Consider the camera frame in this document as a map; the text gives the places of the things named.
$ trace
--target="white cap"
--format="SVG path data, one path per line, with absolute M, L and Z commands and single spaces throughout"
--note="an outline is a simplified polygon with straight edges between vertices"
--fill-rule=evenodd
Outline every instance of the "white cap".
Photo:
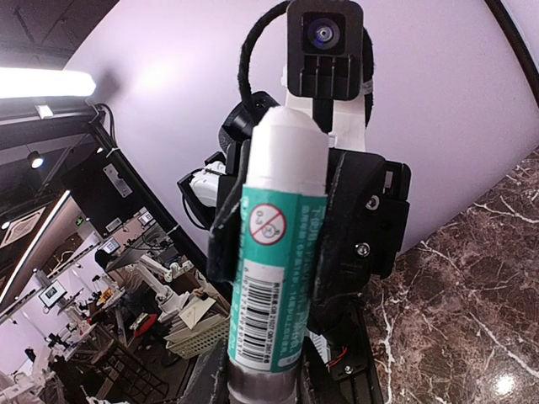
M 328 154 L 328 135 L 308 115 L 274 107 L 253 129 L 246 185 L 324 196 Z

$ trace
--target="teal label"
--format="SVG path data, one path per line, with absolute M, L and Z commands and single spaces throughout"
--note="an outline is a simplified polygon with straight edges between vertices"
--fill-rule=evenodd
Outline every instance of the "teal label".
M 228 354 L 253 370 L 280 373 L 302 353 L 314 248 L 325 197 L 243 187 L 242 228 Z

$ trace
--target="screw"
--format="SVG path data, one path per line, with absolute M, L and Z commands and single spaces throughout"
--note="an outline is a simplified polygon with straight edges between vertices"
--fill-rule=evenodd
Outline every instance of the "screw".
M 376 195 L 372 195 L 371 200 L 367 202 L 366 208 L 368 210 L 377 210 L 378 206 L 380 206 L 380 198 L 378 198 Z
M 371 253 L 371 246 L 366 242 L 362 242 L 355 246 L 355 253 L 362 258 L 367 258 Z

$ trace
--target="white wall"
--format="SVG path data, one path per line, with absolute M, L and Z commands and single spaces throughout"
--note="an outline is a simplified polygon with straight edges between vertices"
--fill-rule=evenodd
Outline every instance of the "white wall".
M 539 143 L 539 112 L 501 29 L 484 2 L 359 2 L 376 59 L 368 150 L 413 171 L 406 247 L 490 189 Z M 511 0 L 534 28 L 539 2 Z M 118 142 L 179 223 L 176 181 L 217 150 L 217 132 L 239 101 L 240 46 L 274 0 L 119 2 L 67 68 L 97 80 L 96 100 L 115 112 Z M 286 21 L 257 45 L 253 90 L 279 101 Z
M 6 375 L 17 370 L 26 361 L 24 350 L 28 347 L 43 347 L 45 340 L 18 312 L 13 320 L 0 325 L 0 343 L 3 345 L 0 358 L 0 371 Z

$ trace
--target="monitor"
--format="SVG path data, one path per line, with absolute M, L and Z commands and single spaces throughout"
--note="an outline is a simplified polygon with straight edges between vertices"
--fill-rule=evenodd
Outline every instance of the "monitor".
M 103 243 L 103 246 L 100 250 L 105 251 L 108 254 L 113 254 L 120 249 L 120 244 L 116 241 L 114 237 L 111 237 L 109 240 Z
M 66 289 L 56 280 L 40 293 L 40 299 L 50 309 L 66 294 Z
M 146 226 L 148 223 L 153 221 L 153 216 L 150 212 L 146 211 L 143 215 L 138 217 L 138 221 L 141 223 L 141 225 Z

